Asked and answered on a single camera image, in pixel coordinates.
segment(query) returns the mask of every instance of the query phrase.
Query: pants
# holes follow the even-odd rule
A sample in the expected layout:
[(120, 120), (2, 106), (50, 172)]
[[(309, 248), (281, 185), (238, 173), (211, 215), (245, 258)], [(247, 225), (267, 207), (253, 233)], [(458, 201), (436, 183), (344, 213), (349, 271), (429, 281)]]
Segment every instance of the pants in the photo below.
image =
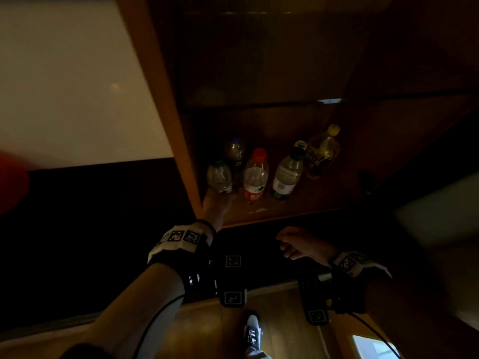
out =
[(245, 359), (271, 359), (271, 357), (266, 354), (264, 351), (261, 350), (250, 350), (248, 349), (246, 351), (246, 354), (244, 356)]

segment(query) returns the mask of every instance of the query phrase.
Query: person's left arm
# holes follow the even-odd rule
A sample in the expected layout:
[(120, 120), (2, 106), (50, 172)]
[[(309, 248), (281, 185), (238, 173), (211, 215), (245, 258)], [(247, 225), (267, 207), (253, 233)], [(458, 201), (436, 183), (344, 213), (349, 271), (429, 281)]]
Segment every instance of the person's left arm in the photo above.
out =
[[(208, 189), (203, 202), (202, 219), (219, 231), (234, 198), (234, 194), (219, 194), (211, 188)], [(207, 235), (207, 244), (210, 245), (213, 241), (210, 228), (202, 223), (195, 223), (194, 226), (203, 229)], [(105, 357), (131, 359), (154, 315), (168, 302), (184, 293), (182, 279), (174, 269), (162, 263), (150, 265), (92, 324), (82, 338), (80, 348), (70, 348), (62, 359), (91, 356), (91, 350), (96, 350), (96, 354), (100, 351)], [(154, 320), (142, 344), (139, 358), (155, 356), (162, 336), (174, 319), (182, 300), (183, 298), (180, 298), (170, 304)], [(148, 337), (154, 338), (154, 341), (149, 341)]]

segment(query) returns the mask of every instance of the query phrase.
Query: wooden cabinet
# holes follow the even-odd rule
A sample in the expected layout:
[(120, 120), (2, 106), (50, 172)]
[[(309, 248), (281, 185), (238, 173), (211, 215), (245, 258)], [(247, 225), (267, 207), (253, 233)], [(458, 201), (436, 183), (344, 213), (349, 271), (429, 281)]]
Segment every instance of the wooden cabinet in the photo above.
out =
[[(227, 226), (346, 208), (477, 103), (479, 0), (117, 0), (195, 213), (212, 151), (245, 140), (270, 181), (294, 142), (341, 127), (291, 197), (242, 197)], [(338, 104), (318, 100), (343, 98)]]

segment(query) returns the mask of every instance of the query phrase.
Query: sneaker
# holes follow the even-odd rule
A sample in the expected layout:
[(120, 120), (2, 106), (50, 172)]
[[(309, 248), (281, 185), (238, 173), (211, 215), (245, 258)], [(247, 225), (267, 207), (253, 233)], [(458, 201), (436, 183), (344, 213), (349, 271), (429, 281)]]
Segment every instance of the sneaker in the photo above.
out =
[(247, 354), (260, 350), (261, 334), (258, 316), (255, 314), (249, 315), (246, 325), (244, 326), (244, 340)]

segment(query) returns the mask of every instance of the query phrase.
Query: cable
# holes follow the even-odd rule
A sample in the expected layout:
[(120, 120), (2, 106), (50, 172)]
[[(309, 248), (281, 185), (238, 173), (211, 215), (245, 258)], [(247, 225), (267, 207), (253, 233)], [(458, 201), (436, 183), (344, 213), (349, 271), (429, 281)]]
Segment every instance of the cable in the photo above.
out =
[(398, 357), (398, 359), (401, 359), (401, 357), (399, 356), (398, 352), (394, 349), (392, 349), (392, 346), (386, 341), (385, 338), (383, 338), (381, 336), (380, 333), (378, 333), (371, 325), (369, 325), (366, 321), (362, 320), (362, 318), (360, 318), (359, 316), (355, 315), (355, 314), (352, 314), (352, 313), (348, 313), (349, 315), (351, 315), (352, 317), (355, 317), (356, 319), (358, 319), (360, 322), (362, 322), (366, 327), (369, 328), (369, 330), (371, 330), (372, 332), (374, 332), (378, 338), (380, 338), (382, 341), (384, 341), (384, 344), (387, 345), (387, 347), (389, 349), (391, 349), (391, 351), (394, 353), (395, 356)]
[(133, 359), (136, 359), (136, 357), (138, 356), (138, 353), (140, 352), (141, 344), (143, 344), (143, 340), (145, 340), (145, 337), (148, 334), (148, 330), (153, 325), (153, 322), (156, 320), (156, 318), (159, 316), (159, 314), (161, 314), (163, 312), (163, 310), (165, 310), (165, 308), (170, 306), (172, 303), (177, 302), (179, 299), (181, 299), (183, 297), (184, 297), (184, 294), (174, 298), (173, 300), (168, 302), (166, 305), (164, 305), (161, 309), (159, 309), (159, 311), (151, 318), (150, 322), (148, 323), (147, 327), (145, 328), (145, 331), (143, 331), (143, 334), (141, 335), (140, 342), (136, 346), (135, 353), (133, 354)]

